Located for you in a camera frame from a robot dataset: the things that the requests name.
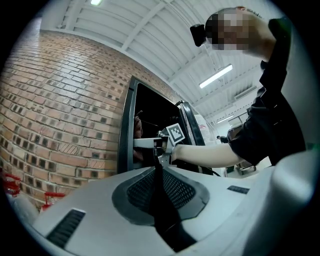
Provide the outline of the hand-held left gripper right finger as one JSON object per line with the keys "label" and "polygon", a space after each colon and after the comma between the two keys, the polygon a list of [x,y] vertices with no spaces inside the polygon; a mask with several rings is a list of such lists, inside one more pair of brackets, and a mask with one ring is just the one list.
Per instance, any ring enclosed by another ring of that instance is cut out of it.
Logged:
{"label": "hand-held left gripper right finger", "polygon": [[192,185],[197,195],[180,210],[187,250],[272,250],[272,176],[268,167],[248,178],[200,174],[177,167],[169,173]]}

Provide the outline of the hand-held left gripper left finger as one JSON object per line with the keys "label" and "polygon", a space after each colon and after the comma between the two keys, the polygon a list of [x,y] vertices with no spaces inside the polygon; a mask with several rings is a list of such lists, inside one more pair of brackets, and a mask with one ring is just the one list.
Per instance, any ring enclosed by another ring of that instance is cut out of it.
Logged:
{"label": "hand-held left gripper left finger", "polygon": [[174,251],[153,226],[131,224],[112,202],[119,184],[145,171],[146,167],[88,182],[42,212],[32,226],[47,238],[71,210],[76,210],[84,217],[59,255],[172,256]]}

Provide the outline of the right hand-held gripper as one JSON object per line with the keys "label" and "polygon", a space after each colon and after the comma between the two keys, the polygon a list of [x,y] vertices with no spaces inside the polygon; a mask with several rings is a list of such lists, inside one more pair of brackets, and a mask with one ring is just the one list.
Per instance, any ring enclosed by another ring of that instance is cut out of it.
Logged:
{"label": "right hand-held gripper", "polygon": [[176,145],[185,139],[185,135],[178,123],[167,126],[159,131],[154,138],[136,138],[134,148],[154,149],[154,155],[162,166],[169,166],[171,156]]}

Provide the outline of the black refrigerator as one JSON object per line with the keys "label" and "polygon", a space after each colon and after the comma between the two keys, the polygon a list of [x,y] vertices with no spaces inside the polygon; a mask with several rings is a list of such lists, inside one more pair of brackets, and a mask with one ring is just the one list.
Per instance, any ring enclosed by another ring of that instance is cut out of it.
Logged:
{"label": "black refrigerator", "polygon": [[159,131],[178,123],[185,136],[181,143],[191,145],[188,142],[188,132],[176,103],[171,102],[163,94],[132,76],[128,83],[120,123],[117,152],[117,173],[119,174],[150,166],[153,160],[150,149],[143,151],[143,161],[139,161],[133,156],[134,118],[139,111],[143,111],[139,116],[143,129],[142,138],[156,137]]}

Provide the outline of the person's right forearm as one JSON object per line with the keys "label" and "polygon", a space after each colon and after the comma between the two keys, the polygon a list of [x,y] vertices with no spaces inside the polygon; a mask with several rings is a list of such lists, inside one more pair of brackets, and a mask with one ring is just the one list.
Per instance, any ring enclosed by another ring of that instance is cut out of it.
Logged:
{"label": "person's right forearm", "polygon": [[213,146],[178,144],[171,154],[171,160],[181,160],[206,168],[226,168],[244,161],[227,143]]}

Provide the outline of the black metal cart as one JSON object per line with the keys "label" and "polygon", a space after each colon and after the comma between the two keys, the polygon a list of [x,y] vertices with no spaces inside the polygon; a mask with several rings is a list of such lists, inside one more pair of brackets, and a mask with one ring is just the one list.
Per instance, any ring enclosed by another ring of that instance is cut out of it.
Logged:
{"label": "black metal cart", "polygon": [[239,175],[243,176],[247,173],[255,172],[257,170],[257,167],[247,161],[243,161],[243,162],[237,164],[235,166],[235,169],[237,170]]}

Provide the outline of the inverted dispenser water bottle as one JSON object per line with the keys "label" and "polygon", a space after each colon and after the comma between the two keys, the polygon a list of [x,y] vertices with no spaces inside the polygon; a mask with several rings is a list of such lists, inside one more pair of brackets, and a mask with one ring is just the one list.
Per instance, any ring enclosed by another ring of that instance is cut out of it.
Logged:
{"label": "inverted dispenser water bottle", "polygon": [[204,119],[204,117],[200,114],[196,114],[195,115],[195,119],[196,119],[196,122],[198,124],[198,127],[200,130],[208,130],[208,125],[207,125],[207,122],[206,120]]}

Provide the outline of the white water dispenser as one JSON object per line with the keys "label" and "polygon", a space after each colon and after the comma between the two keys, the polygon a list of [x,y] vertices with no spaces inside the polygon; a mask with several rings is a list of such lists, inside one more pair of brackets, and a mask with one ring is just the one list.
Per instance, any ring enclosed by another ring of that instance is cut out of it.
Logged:
{"label": "white water dispenser", "polygon": [[206,146],[212,146],[214,142],[211,140],[211,133],[207,127],[200,128],[200,132]]}

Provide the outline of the person's black clothing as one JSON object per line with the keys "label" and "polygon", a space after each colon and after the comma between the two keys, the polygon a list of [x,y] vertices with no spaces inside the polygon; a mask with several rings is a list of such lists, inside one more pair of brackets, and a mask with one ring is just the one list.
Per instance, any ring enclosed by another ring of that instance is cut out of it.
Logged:
{"label": "person's black clothing", "polygon": [[269,61],[260,63],[262,87],[247,111],[247,120],[228,144],[252,165],[268,157],[275,166],[281,159],[305,151],[306,146],[298,120],[281,92],[289,76],[292,23],[285,17],[274,18],[268,28],[276,42]]}

